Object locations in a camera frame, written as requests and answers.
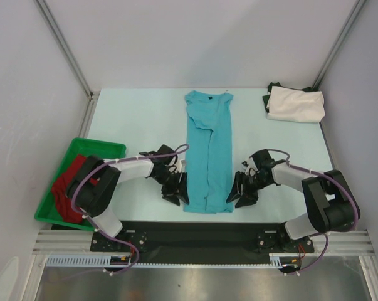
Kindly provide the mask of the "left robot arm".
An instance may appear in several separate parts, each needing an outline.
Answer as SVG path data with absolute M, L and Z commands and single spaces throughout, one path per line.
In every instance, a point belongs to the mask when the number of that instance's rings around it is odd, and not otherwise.
M 121 250 L 127 242 L 123 224 L 110 202 L 117 186 L 134 179 L 151 178 L 160 184 L 161 197 L 179 206 L 189 204 L 187 173 L 182 171 L 179 154 L 189 150 L 182 144 L 171 149 L 163 144 L 157 151 L 141 152 L 135 157 L 102 159 L 88 156 L 65 190 L 71 208 L 88 220 L 105 237 L 112 250 Z

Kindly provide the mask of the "light blue t-shirt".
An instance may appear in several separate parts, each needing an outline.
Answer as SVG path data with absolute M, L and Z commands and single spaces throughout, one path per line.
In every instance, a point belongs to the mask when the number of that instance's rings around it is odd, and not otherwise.
M 191 91 L 187 113 L 187 192 L 185 212 L 232 213 L 226 200 L 233 185 L 233 145 L 230 105 L 233 95 Z

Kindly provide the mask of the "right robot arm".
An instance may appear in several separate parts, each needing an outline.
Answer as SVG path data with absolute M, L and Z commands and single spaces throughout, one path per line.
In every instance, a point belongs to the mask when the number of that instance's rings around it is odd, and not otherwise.
M 288 157 L 276 161 L 271 152 L 259 150 L 242 163 L 245 171 L 234 175 L 227 203 L 234 203 L 236 208 L 254 205 L 258 192 L 271 185 L 301 192 L 307 212 L 282 223 L 276 234 L 283 251 L 293 251 L 300 240 L 311 236 L 356 228 L 360 209 L 340 171 L 317 172 L 291 164 Z

